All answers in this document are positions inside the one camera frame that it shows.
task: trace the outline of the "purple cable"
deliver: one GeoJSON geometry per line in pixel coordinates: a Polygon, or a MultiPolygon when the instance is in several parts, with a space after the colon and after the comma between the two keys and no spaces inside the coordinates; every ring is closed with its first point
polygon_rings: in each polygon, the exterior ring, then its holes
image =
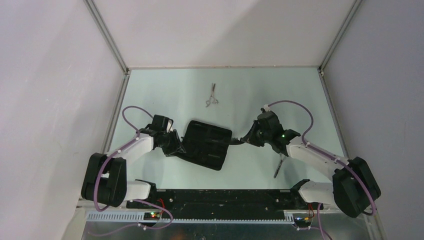
{"type": "MultiPolygon", "coordinates": [[[[346,165],[344,162],[342,162],[342,161],[340,161],[340,160],[336,160],[336,163],[338,163],[338,164],[340,164],[340,165],[342,165],[345,169],[347,169],[352,175],[353,175],[353,177],[356,179],[356,180],[358,180],[358,182],[359,182],[359,185],[365,190],[365,189],[367,189],[367,187],[365,186],[365,184],[364,184],[364,182],[362,182],[361,181],[361,179],[360,179],[360,177],[356,174],[356,172],[354,172],[353,170],[352,170],[352,168],[350,168],[348,165],[346,165]]],[[[370,202],[371,202],[371,209],[372,209],[372,211],[371,211],[371,215],[372,216],[374,216],[375,214],[376,214],[376,209],[377,209],[377,206],[376,206],[376,203],[372,200],[373,199],[373,197],[371,196],[371,194],[370,194],[370,192],[368,191],[368,190],[366,190],[365,191],[365,194],[366,194],[366,196],[368,197],[368,199],[371,199],[370,200],[370,202]]]]}
{"type": "Polygon", "coordinates": [[[146,225],[143,225],[141,223],[130,223],[128,225],[122,226],[118,229],[115,229],[115,230],[107,232],[107,233],[97,234],[97,233],[92,233],[92,232],[88,231],[88,234],[90,234],[94,237],[104,237],[104,236],[108,236],[108,235],[112,235],[114,233],[117,233],[117,232],[121,231],[122,229],[126,229],[126,228],[129,228],[129,227],[135,227],[135,226],[140,226],[140,227],[143,226],[143,228],[146,228],[146,229],[159,230],[159,229],[163,229],[163,228],[168,227],[174,221],[174,216],[171,214],[170,211],[166,210],[164,207],[161,207],[161,206],[158,206],[156,204],[153,204],[153,203],[150,203],[150,202],[147,202],[147,201],[144,201],[144,200],[140,200],[140,199],[134,199],[133,201],[139,202],[139,203],[142,203],[142,204],[146,204],[146,205],[152,206],[154,208],[157,208],[157,209],[160,209],[160,210],[166,212],[170,217],[170,221],[167,224],[165,224],[163,226],[158,226],[158,227],[146,226],[146,225]]]}
{"type": "Polygon", "coordinates": [[[332,155],[330,155],[330,154],[328,154],[328,153],[326,153],[326,152],[322,151],[321,149],[318,149],[318,148],[316,148],[316,147],[312,146],[311,144],[307,145],[307,142],[306,142],[305,136],[306,136],[306,134],[307,134],[307,133],[308,133],[308,132],[312,129],[312,126],[314,125],[314,117],[312,116],[311,111],[309,111],[309,109],[307,109],[304,105],[302,105],[302,104],[300,104],[300,103],[298,103],[298,102],[296,102],[296,101],[291,101],[291,100],[281,100],[281,101],[276,101],[276,102],[273,102],[273,103],[269,104],[268,106],[269,106],[269,107],[271,107],[271,106],[276,105],[276,104],[279,104],[279,103],[290,103],[290,104],[295,104],[295,105],[297,105],[297,106],[299,106],[299,107],[303,108],[303,109],[307,112],[307,114],[308,114],[308,115],[309,115],[309,117],[310,117],[310,125],[309,125],[309,127],[305,130],[305,132],[303,132],[303,134],[302,134],[302,142],[303,142],[303,144],[305,144],[305,146],[308,146],[310,149],[314,150],[315,152],[320,153],[321,155],[324,155],[324,156],[326,156],[327,158],[329,158],[329,159],[331,159],[331,160],[333,160],[333,161],[334,161],[334,160],[335,160],[334,156],[332,156],[332,155]]]}
{"type": "Polygon", "coordinates": [[[305,135],[309,132],[309,130],[311,130],[312,126],[314,125],[314,117],[312,116],[311,111],[309,111],[309,109],[307,109],[304,105],[296,102],[296,101],[291,101],[291,100],[281,100],[281,101],[276,101],[273,102],[271,104],[269,104],[268,106],[271,107],[275,104],[279,104],[279,103],[291,103],[291,104],[295,104],[301,108],[303,108],[307,114],[309,114],[310,117],[310,126],[306,129],[306,131],[302,134],[302,142],[305,146],[307,146],[308,148],[312,149],[313,151],[315,151],[316,153],[319,153],[327,158],[329,158],[332,161],[335,161],[336,163],[342,165],[345,169],[347,169],[352,175],[353,177],[358,181],[359,185],[362,187],[363,191],[365,192],[365,195],[368,197],[369,200],[369,204],[371,205],[371,215],[374,216],[377,213],[377,207],[376,207],[376,203],[373,200],[373,197],[371,196],[370,191],[368,191],[367,187],[365,186],[364,182],[361,180],[361,178],[352,170],[352,168],[350,168],[349,166],[347,166],[345,163],[343,163],[340,160],[336,160],[336,158],[331,155],[328,154],[324,151],[322,151],[321,149],[316,148],[315,146],[313,146],[312,144],[307,144],[306,140],[305,140],[305,135]]]}
{"type": "Polygon", "coordinates": [[[324,231],[323,226],[321,226],[320,208],[322,205],[323,205],[322,203],[318,204],[318,208],[316,209],[316,216],[318,217],[318,229],[321,232],[321,237],[323,240],[326,240],[326,237],[324,236],[324,233],[326,231],[324,231]]]}
{"type": "MultiPolygon", "coordinates": [[[[298,226],[296,226],[296,224],[295,225],[292,225],[295,229],[298,229],[299,228],[299,230],[311,230],[311,229],[315,229],[315,230],[320,230],[320,228],[319,227],[316,227],[316,226],[311,226],[310,228],[308,228],[308,227],[298,227],[298,226]]],[[[330,239],[330,240],[333,240],[332,239],[332,237],[330,236],[330,234],[328,233],[328,232],[326,232],[326,231],[324,231],[324,230],[322,230],[323,232],[324,232],[324,234],[325,235],[327,235],[327,237],[330,239]]]]}
{"type": "MultiPolygon", "coordinates": [[[[131,146],[135,141],[137,141],[137,138],[140,137],[140,131],[139,129],[134,126],[130,121],[128,121],[128,119],[125,117],[125,111],[127,109],[139,109],[143,112],[145,112],[147,115],[149,115],[151,118],[153,118],[153,116],[146,110],[144,110],[143,108],[139,107],[139,106],[127,106],[122,110],[122,118],[123,120],[133,129],[135,129],[137,136],[136,138],[131,139],[129,142],[125,143],[122,147],[119,148],[119,150],[125,150],[126,148],[128,148],[129,146],[131,146]]],[[[109,163],[109,161],[116,155],[118,154],[118,151],[116,150],[114,151],[111,155],[109,155],[106,160],[104,161],[103,165],[101,165],[100,170],[98,171],[98,175],[97,178],[95,180],[95,184],[94,184],[94,208],[98,211],[98,212],[103,212],[104,210],[106,210],[109,206],[105,206],[104,208],[100,208],[99,207],[99,202],[98,202],[98,193],[99,193],[99,183],[100,183],[100,179],[102,178],[102,173],[106,168],[106,165],[109,163]]]]}

